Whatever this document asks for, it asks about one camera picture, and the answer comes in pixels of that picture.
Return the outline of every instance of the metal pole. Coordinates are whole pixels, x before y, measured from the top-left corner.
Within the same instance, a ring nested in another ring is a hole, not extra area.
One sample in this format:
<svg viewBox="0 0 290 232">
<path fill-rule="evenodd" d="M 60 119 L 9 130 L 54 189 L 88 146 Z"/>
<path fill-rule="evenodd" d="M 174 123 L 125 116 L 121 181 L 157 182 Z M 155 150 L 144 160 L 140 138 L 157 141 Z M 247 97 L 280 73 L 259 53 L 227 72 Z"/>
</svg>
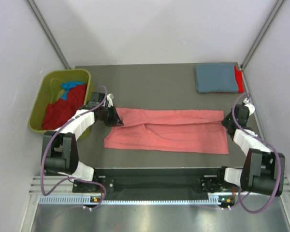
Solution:
<svg viewBox="0 0 290 232">
<path fill-rule="evenodd" d="M 34 13 L 36 19 L 38 20 L 39 24 L 41 25 L 45 35 L 47 36 L 48 40 L 50 41 L 53 49 L 55 50 L 56 54 L 58 55 L 61 63 L 63 64 L 63 66 L 66 69 L 71 69 L 71 67 L 69 66 L 67 60 L 65 59 L 58 43 L 55 40 L 55 37 L 53 36 L 52 32 L 50 31 L 48 25 L 46 24 L 38 6 L 35 4 L 34 0 L 26 0 L 28 6 L 30 7 L 30 9 L 32 10 L 32 12 Z"/>
<path fill-rule="evenodd" d="M 257 38 L 255 39 L 254 43 L 252 44 L 248 54 L 246 55 L 243 64 L 241 65 L 242 69 L 245 69 L 245 67 L 247 66 L 247 64 L 250 62 L 252 56 L 254 55 L 254 53 L 256 52 L 257 48 L 259 47 L 262 39 L 264 38 L 265 34 L 267 33 L 269 27 L 271 26 L 272 22 L 274 21 L 274 19 L 277 16 L 277 13 L 279 12 L 279 10 L 281 9 L 283 3 L 286 0 L 278 0 L 275 4 L 275 6 L 273 7 L 270 15 L 268 16 L 267 20 L 265 21 L 261 31 L 259 32 Z"/>
</svg>

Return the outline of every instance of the green basket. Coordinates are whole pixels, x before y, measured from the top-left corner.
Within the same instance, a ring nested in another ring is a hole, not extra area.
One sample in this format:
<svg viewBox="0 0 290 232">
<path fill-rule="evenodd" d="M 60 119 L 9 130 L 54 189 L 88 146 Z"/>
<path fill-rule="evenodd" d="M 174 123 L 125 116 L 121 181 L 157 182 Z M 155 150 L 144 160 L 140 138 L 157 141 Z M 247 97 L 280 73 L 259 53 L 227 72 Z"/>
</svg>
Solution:
<svg viewBox="0 0 290 232">
<path fill-rule="evenodd" d="M 29 119 L 29 128 L 35 133 L 44 134 L 46 130 L 42 130 L 42 122 L 45 115 L 45 110 L 48 104 L 55 103 L 64 93 L 61 87 L 62 83 L 69 81 L 81 81 L 87 85 L 84 104 L 90 100 L 91 92 L 94 87 L 91 83 L 91 76 L 87 70 L 72 69 L 60 70 L 49 73 L 42 81 L 38 96 L 35 100 L 33 109 Z M 84 131 L 79 139 L 85 139 L 90 133 L 90 127 Z"/>
</svg>

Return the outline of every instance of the bright red cloth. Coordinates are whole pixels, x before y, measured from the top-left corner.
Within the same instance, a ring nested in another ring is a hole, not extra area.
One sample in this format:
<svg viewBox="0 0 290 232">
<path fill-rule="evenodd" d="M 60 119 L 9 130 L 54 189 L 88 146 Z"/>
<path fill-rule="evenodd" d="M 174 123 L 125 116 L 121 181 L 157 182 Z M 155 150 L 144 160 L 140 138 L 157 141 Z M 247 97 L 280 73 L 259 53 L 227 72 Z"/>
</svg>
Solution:
<svg viewBox="0 0 290 232">
<path fill-rule="evenodd" d="M 123 127 L 112 127 L 104 147 L 228 154 L 223 111 L 117 108 Z"/>
<path fill-rule="evenodd" d="M 234 66 L 234 73 L 235 73 L 235 80 L 236 80 L 237 86 L 238 86 L 238 92 L 243 93 L 244 87 L 243 87 L 242 71 L 237 70 L 236 65 Z"/>
<path fill-rule="evenodd" d="M 67 94 L 67 100 L 59 99 L 48 104 L 43 119 L 43 130 L 54 130 L 65 124 L 84 104 L 87 85 L 78 85 Z"/>
</svg>

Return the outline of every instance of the blue cloth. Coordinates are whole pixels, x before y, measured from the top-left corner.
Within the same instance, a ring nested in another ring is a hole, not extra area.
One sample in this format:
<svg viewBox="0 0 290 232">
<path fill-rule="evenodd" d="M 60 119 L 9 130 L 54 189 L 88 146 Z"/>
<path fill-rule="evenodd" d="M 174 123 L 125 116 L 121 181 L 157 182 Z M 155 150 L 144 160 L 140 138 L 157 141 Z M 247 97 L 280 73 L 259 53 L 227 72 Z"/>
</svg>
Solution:
<svg viewBox="0 0 290 232">
<path fill-rule="evenodd" d="M 199 93 L 237 93 L 234 63 L 201 63 L 195 66 Z"/>
<path fill-rule="evenodd" d="M 74 88 L 75 86 L 82 85 L 83 82 L 80 81 L 69 81 L 67 83 L 62 83 L 61 87 L 65 90 L 64 94 L 61 96 L 63 100 L 67 100 L 68 92 Z"/>
</svg>

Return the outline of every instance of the pink towel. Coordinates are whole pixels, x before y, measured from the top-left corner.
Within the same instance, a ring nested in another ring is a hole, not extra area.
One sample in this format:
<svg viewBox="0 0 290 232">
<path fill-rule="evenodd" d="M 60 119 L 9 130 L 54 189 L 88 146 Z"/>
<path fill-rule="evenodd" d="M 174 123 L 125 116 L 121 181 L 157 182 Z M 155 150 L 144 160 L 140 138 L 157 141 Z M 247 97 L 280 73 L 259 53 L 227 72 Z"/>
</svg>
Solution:
<svg viewBox="0 0 290 232">
<path fill-rule="evenodd" d="M 104 147 L 228 154 L 223 111 L 117 108 L 123 127 L 112 127 Z"/>
</svg>

